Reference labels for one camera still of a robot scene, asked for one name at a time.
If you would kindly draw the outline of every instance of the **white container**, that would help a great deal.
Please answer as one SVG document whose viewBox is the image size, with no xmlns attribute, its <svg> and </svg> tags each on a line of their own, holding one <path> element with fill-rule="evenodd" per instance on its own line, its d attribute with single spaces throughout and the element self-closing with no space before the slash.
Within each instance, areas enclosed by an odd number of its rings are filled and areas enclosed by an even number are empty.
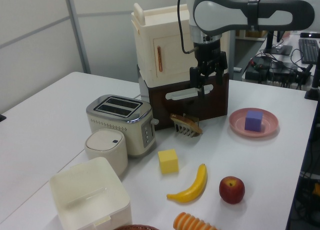
<svg viewBox="0 0 320 230">
<path fill-rule="evenodd" d="M 85 151 L 89 159 L 104 157 L 120 176 L 128 166 L 126 139 L 122 132 L 100 129 L 85 141 Z"/>
<path fill-rule="evenodd" d="M 190 37 L 187 5 L 180 6 L 180 20 L 184 48 L 189 51 L 194 44 Z M 138 66 L 146 85 L 153 88 L 189 81 L 190 67 L 196 67 L 198 62 L 194 53 L 186 55 L 182 52 L 177 7 L 144 11 L 138 4 L 134 4 L 131 22 Z M 220 48 L 226 53 L 229 62 L 230 32 L 223 33 Z"/>
<path fill-rule="evenodd" d="M 129 195 L 103 157 L 59 172 L 49 183 L 65 230 L 113 230 L 132 224 Z"/>
</svg>

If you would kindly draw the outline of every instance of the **round white container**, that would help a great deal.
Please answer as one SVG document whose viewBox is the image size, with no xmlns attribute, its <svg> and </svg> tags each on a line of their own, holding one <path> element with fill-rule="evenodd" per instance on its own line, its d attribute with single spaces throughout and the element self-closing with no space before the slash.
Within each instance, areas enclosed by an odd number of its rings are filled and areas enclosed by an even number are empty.
<svg viewBox="0 0 320 230">
<path fill-rule="evenodd" d="M 85 151 L 90 159 L 104 157 L 120 176 L 128 166 L 126 139 L 122 132 L 100 129 L 85 142 Z"/>
</svg>

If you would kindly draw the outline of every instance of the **purple cube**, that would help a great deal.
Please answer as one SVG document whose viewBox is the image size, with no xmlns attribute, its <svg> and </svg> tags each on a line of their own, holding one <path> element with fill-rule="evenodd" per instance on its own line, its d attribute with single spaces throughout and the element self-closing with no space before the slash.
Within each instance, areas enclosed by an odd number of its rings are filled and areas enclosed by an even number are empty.
<svg viewBox="0 0 320 230">
<path fill-rule="evenodd" d="M 248 131 L 261 131 L 263 112 L 248 111 L 245 117 L 244 129 Z"/>
</svg>

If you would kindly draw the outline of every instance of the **toy banana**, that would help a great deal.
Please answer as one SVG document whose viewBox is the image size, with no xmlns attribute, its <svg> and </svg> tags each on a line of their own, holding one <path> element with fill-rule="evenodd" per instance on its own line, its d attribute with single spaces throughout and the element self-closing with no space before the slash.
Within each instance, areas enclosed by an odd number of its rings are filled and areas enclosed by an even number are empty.
<svg viewBox="0 0 320 230">
<path fill-rule="evenodd" d="M 188 189 L 177 194 L 167 194 L 167 199 L 175 200 L 181 203 L 186 203 L 196 199 L 206 187 L 205 185 L 207 183 L 207 177 L 207 167 L 205 164 L 201 164 L 198 168 L 198 172 L 193 184 Z"/>
</svg>

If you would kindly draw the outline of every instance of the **yellow cube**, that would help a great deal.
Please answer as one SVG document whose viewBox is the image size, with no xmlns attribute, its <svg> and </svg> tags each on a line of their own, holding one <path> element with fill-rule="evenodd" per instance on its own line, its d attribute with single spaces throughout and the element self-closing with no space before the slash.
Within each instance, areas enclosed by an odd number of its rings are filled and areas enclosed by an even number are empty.
<svg viewBox="0 0 320 230">
<path fill-rule="evenodd" d="M 162 174 L 179 171 L 176 150 L 170 149 L 165 151 L 158 151 L 158 157 Z"/>
</svg>

